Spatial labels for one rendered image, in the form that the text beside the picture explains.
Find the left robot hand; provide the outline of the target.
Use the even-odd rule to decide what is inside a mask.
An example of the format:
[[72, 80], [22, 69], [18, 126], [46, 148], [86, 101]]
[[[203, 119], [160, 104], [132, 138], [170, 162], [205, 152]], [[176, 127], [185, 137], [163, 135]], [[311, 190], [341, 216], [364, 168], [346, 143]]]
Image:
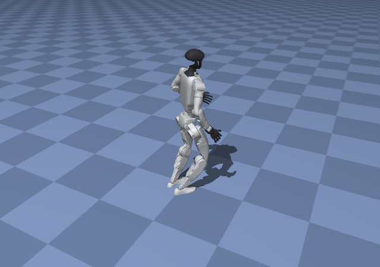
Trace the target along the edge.
[[[207, 94], [206, 94], [206, 93], [207, 93]], [[204, 92], [204, 95], [203, 95], [203, 102], [205, 102], [205, 103], [207, 103], [206, 101], [209, 101], [209, 100], [207, 100], [206, 98], [212, 100], [211, 98], [209, 98], [209, 97], [212, 97], [212, 96], [210, 96], [210, 95], [208, 95], [208, 94], [209, 94], [209, 92]], [[209, 96], [209, 97], [206, 97], [206, 96]], [[213, 98], [213, 97], [212, 97], [212, 98]], [[204, 100], [206, 100], [206, 101], [204, 101]], [[211, 102], [211, 101], [209, 101], [209, 102]], [[209, 104], [209, 103], [207, 103], [207, 104]]]

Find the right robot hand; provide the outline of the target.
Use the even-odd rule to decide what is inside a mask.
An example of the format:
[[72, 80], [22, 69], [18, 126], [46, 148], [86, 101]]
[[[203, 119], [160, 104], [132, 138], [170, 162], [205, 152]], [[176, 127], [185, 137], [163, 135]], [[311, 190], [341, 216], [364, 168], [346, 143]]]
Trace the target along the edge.
[[[211, 125], [210, 125], [211, 126]], [[211, 126], [212, 127], [212, 126]], [[206, 131], [206, 130], [205, 130]], [[212, 139], [214, 140], [214, 142], [216, 143], [217, 141], [219, 141], [220, 136], [222, 136], [219, 132], [221, 132], [221, 130], [216, 130], [212, 127], [212, 130], [210, 132], [206, 131], [208, 134], [211, 135]], [[217, 138], [218, 137], [218, 138]]]

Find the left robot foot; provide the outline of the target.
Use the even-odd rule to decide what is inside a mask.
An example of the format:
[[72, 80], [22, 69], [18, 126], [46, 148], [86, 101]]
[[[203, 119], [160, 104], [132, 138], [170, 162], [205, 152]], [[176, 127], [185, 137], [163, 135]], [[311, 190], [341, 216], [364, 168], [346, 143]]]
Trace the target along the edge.
[[176, 183], [172, 183], [172, 181], [171, 181], [167, 184], [167, 187], [174, 187], [174, 186], [180, 184], [184, 178], [185, 178], [184, 176], [178, 177]]

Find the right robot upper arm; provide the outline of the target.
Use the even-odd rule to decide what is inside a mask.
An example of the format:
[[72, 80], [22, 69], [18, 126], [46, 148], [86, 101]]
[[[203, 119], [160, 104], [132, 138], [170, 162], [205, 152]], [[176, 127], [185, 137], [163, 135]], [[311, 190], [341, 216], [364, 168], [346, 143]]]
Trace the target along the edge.
[[194, 80], [193, 91], [194, 91], [194, 109], [192, 110], [192, 114], [196, 117], [199, 117], [199, 110], [202, 109], [201, 105], [203, 102], [205, 84], [201, 80]]

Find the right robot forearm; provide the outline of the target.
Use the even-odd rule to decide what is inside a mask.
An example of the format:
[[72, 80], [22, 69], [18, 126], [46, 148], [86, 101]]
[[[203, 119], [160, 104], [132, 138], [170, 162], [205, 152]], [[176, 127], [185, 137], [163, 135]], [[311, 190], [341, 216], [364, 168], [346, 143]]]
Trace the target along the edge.
[[201, 127], [203, 129], [205, 129], [206, 131], [210, 132], [212, 130], [212, 127], [210, 126], [210, 124], [206, 120], [203, 109], [199, 110], [199, 117], [197, 117], [197, 121], [199, 122]]

